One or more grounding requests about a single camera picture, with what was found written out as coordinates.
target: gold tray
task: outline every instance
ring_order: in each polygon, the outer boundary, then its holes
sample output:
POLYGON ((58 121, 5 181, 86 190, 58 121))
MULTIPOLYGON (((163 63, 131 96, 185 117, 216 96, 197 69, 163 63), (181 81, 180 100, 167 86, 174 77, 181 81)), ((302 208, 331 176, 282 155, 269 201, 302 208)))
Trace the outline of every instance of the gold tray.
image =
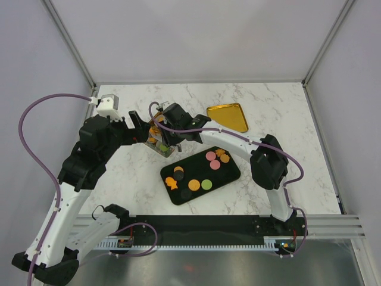
POLYGON ((249 130, 248 123, 239 103, 208 107, 207 114, 217 123, 235 131, 244 133, 249 130))

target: white wall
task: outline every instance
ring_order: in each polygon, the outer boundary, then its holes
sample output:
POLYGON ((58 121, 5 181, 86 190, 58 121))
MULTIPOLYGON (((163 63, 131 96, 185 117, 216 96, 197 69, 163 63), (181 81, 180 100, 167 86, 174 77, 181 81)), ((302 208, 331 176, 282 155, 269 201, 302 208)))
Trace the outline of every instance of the white wall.
POLYGON ((299 80, 345 0, 53 0, 96 82, 299 80))
MULTIPOLYGON (((90 95, 90 88, 40 1, 2 1, 0 38, 0 277, 1 285, 26 285, 27 274, 11 266, 11 260, 37 234, 54 186, 24 151, 18 120, 42 96, 90 95)), ((79 100, 53 99, 27 116, 26 140, 56 175, 75 142, 85 108, 79 100)))
POLYGON ((357 1, 309 84, 346 208, 381 268, 381 2, 357 1))

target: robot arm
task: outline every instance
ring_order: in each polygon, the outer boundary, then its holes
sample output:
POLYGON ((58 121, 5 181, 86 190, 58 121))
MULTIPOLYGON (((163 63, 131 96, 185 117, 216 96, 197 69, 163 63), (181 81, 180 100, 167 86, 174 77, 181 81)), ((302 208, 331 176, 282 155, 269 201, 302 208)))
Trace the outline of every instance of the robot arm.
MULTIPOLYGON (((60 209, 55 208, 53 201, 32 245, 25 252, 16 254, 12 261, 19 269, 28 271, 36 245, 48 220, 52 212, 57 212, 33 269, 35 278, 47 284, 66 285, 74 277, 79 263, 88 252, 106 236, 118 230, 120 221, 128 217, 127 210, 110 205, 83 232, 75 237, 68 237, 83 203, 106 171, 107 161, 123 145, 146 142, 151 127, 140 119, 137 112, 130 111, 129 116, 135 128, 129 129, 125 118, 117 111, 118 98, 115 95, 104 95, 100 100, 92 98, 92 103, 98 104, 96 109, 98 114, 85 121, 79 131, 80 140, 63 162, 63 168, 58 175, 62 192, 60 209)), ((166 145, 177 145, 186 139, 201 144, 216 145, 244 158, 251 165, 253 180, 267 191, 273 217, 282 222, 290 218, 292 209, 287 204, 285 193, 279 188, 287 174, 287 158, 275 151, 244 142, 231 135, 240 133, 222 127, 209 117, 199 114, 193 118, 176 103, 160 111, 166 119, 164 125, 168 128, 177 130, 223 128, 229 131, 228 133, 211 130, 174 133, 162 129, 161 133, 163 143, 166 145)), ((244 134, 240 136, 280 148, 277 139, 271 135, 267 135, 264 139, 244 134)))

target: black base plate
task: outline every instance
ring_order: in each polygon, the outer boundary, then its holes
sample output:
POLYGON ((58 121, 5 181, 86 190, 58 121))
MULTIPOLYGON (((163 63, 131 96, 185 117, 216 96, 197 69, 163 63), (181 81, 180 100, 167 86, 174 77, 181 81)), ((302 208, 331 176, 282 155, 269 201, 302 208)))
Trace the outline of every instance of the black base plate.
MULTIPOLYGON (((295 217, 287 228, 274 226, 270 216, 136 216, 123 221, 120 228, 146 222, 158 232, 158 245, 263 245, 263 236, 304 235, 303 217, 295 217)), ((120 233, 130 235, 130 230, 120 233)), ((134 245, 152 245, 155 235, 149 228, 133 228, 134 245)))

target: white marble countertop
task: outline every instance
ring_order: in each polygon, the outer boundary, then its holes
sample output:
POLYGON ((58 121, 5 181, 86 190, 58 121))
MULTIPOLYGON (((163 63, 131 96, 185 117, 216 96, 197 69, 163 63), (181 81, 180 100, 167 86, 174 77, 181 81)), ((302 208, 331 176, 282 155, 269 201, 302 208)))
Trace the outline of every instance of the white marble countertop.
MULTIPOLYGON (((249 125, 248 134, 274 135, 282 148, 302 164, 305 177, 289 186, 294 206, 307 214, 339 214, 338 201, 321 151, 307 100, 300 83, 204 83, 176 85, 101 86, 99 96, 116 94, 119 112, 138 111, 149 121, 148 105, 152 101, 179 103, 191 116, 205 114, 209 106, 238 102, 249 125)), ((268 215, 270 204, 266 192, 254 183, 249 164, 233 156, 241 178, 189 203, 171 203, 160 177, 164 166, 210 146, 183 141, 183 152, 164 158, 143 144, 121 147, 107 163, 80 214, 91 214, 94 208, 116 203, 133 215, 268 215)), ((299 175, 290 162, 287 178, 299 175)))

